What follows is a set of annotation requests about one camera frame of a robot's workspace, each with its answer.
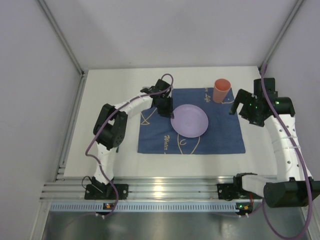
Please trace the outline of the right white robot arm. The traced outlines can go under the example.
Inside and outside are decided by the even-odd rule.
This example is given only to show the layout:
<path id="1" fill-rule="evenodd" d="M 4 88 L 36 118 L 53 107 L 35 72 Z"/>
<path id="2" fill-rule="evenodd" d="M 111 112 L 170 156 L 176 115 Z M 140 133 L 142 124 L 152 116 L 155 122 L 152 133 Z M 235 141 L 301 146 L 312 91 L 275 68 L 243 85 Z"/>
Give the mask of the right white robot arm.
<path id="1" fill-rule="evenodd" d="M 295 128 L 295 110 L 289 97 L 269 93 L 272 106 L 282 122 L 279 122 L 263 93 L 254 95 L 240 89 L 235 97 L 230 114 L 239 115 L 250 124 L 266 127 L 276 159 L 277 177 L 271 181 L 256 173 L 239 173 L 233 182 L 243 191 L 264 198 L 270 208 L 306 207 L 320 194 L 320 182 L 314 180 L 309 170 L 302 166 L 297 151 L 300 149 Z"/>

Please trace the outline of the blue fish-print cloth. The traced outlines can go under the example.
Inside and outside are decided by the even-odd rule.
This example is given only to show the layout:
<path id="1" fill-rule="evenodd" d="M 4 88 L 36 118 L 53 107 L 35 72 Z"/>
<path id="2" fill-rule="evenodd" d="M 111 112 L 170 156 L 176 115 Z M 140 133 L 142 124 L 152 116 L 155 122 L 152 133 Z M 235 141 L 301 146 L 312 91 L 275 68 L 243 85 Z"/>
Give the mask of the blue fish-print cloth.
<path id="1" fill-rule="evenodd" d="M 176 155 L 228 155 L 246 152 L 239 118 L 229 111 L 234 101 L 229 90 L 223 102 L 212 100 L 213 88 L 176 88 L 172 92 L 173 107 L 194 105 L 203 110 L 208 124 L 198 120 L 205 132 L 187 137 L 176 132 L 171 119 L 158 114 L 155 107 L 140 114 L 138 153 Z"/>

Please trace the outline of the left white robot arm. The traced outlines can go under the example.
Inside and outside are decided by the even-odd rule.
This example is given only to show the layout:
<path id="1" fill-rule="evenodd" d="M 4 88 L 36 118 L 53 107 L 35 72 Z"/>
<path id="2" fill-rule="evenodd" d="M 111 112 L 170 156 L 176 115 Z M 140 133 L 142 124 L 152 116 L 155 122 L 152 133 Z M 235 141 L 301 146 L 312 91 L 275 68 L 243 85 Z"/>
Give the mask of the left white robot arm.
<path id="1" fill-rule="evenodd" d="M 97 161 L 94 178 L 99 183 L 109 184 L 114 179 L 116 148 L 126 136 L 128 121 L 144 110 L 156 109 L 161 117 L 173 117 L 173 98 L 170 93 L 139 94 L 125 102 L 105 104 L 93 128 L 94 143 L 97 146 Z"/>

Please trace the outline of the purple plastic plate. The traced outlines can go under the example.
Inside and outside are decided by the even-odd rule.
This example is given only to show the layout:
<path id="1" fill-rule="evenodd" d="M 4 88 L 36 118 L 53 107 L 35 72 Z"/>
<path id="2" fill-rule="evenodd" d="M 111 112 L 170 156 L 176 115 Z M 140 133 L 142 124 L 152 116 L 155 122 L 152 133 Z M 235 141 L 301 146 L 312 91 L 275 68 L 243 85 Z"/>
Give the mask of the purple plastic plate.
<path id="1" fill-rule="evenodd" d="M 198 106 L 183 104 L 173 110 L 172 128 L 186 138 L 202 136 L 209 127 L 207 114 Z"/>

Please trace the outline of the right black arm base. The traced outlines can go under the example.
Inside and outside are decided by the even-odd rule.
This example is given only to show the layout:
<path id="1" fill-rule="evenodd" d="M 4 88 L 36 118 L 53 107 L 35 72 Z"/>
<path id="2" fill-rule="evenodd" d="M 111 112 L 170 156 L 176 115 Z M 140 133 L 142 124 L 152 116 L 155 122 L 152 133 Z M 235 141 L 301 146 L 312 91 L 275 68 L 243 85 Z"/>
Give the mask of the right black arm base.
<path id="1" fill-rule="evenodd" d="M 262 199 L 261 196 L 244 190 L 242 187 L 242 177 L 245 175 L 256 175 L 255 173 L 238 173 L 236 176 L 233 176 L 232 183 L 218 183 L 217 186 L 217 193 L 219 200 L 249 200 L 251 197 L 253 199 Z"/>

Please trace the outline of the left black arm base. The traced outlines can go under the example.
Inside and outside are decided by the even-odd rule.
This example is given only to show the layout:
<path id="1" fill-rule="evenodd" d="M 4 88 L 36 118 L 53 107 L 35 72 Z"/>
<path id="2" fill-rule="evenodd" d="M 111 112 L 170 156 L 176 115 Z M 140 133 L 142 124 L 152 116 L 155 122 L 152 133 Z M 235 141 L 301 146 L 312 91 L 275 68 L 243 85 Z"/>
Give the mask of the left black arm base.
<path id="1" fill-rule="evenodd" d="M 84 186 L 84 179 L 88 178 L 89 184 Z M 104 184 L 96 180 L 95 177 L 85 176 L 81 182 L 82 187 L 85 188 L 85 200 L 116 200 L 117 195 L 115 189 L 110 183 Z M 128 184 L 114 184 L 119 200 L 126 200 L 129 193 Z"/>

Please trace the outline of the orange plastic cup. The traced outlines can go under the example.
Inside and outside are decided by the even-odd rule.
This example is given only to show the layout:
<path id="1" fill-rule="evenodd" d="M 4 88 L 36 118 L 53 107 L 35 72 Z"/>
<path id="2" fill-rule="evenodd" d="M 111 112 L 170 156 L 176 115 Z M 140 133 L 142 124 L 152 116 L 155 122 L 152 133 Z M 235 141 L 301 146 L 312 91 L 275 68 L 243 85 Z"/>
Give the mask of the orange plastic cup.
<path id="1" fill-rule="evenodd" d="M 231 89 L 231 83 L 224 78 L 217 79 L 213 87 L 213 97 L 212 100 L 215 103 L 222 103 L 228 92 Z"/>

